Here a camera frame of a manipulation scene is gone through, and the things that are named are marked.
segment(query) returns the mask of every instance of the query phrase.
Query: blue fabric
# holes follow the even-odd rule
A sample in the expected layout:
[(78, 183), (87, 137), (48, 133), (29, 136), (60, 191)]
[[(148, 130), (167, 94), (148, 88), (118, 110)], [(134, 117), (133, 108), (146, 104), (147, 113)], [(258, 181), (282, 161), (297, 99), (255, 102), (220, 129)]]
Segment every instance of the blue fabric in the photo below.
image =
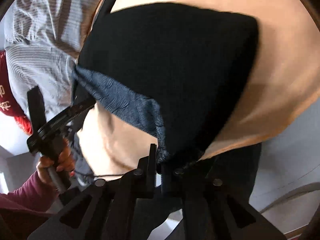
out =
[(79, 82), (106, 110), (158, 140), (158, 153), (166, 154), (165, 128), (160, 106), (153, 99), (135, 93), (117, 80), (79, 65), (72, 71)]

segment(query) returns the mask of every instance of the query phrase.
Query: purple sleeve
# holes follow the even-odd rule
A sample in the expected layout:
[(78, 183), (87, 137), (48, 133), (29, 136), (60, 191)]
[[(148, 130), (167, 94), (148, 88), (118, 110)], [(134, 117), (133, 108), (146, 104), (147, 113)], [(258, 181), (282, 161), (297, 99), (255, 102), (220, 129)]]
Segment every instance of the purple sleeve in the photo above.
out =
[(44, 184), (35, 172), (17, 190), (8, 193), (6, 198), (27, 209), (46, 212), (57, 198), (58, 192), (51, 186)]

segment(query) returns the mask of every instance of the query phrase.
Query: person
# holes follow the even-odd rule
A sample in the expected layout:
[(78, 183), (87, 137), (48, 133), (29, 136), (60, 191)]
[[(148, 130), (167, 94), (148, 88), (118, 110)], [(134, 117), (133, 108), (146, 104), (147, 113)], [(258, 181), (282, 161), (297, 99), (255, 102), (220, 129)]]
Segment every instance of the person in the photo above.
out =
[[(67, 141), (65, 143), (65, 148), (59, 155), (57, 171), (72, 171), (75, 168)], [(17, 239), (27, 239), (51, 216), (46, 212), (58, 196), (46, 170), (51, 165), (52, 160), (45, 156), (40, 157), (36, 171), (19, 189), (0, 194), (0, 218)]]

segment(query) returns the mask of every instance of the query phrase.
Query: hand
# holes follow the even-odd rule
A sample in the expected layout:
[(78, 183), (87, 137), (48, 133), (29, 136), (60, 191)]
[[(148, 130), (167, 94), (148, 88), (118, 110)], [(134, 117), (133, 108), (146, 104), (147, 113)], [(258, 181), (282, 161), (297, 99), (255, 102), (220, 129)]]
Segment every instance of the hand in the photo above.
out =
[[(65, 147), (59, 155), (59, 166), (57, 167), (57, 171), (73, 171), (75, 168), (75, 162), (70, 155), (71, 151), (68, 147), (68, 141), (64, 140)], [(39, 175), (40, 180), (47, 185), (51, 185), (54, 187), (54, 184), (46, 170), (46, 168), (52, 166), (54, 164), (54, 161), (52, 161), (50, 158), (46, 156), (41, 156), (39, 159), (39, 162), (37, 164), (37, 172)]]

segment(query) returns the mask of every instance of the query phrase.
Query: screw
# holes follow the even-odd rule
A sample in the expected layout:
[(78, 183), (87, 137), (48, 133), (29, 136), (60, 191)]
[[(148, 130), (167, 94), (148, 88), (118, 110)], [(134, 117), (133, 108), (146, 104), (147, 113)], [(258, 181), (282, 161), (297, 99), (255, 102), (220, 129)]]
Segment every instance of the screw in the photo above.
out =
[(133, 174), (136, 176), (141, 176), (143, 174), (143, 170), (142, 169), (135, 169)]
[(97, 187), (102, 187), (104, 186), (106, 183), (106, 181), (104, 179), (97, 179), (94, 184), (97, 186)]
[(178, 169), (174, 170), (174, 173), (177, 174), (177, 175), (182, 175), (184, 173), (184, 171), (183, 171), (182, 168), (178, 168)]
[(221, 179), (214, 179), (213, 180), (213, 185), (217, 186), (217, 187), (220, 187), (222, 186), (223, 182)]

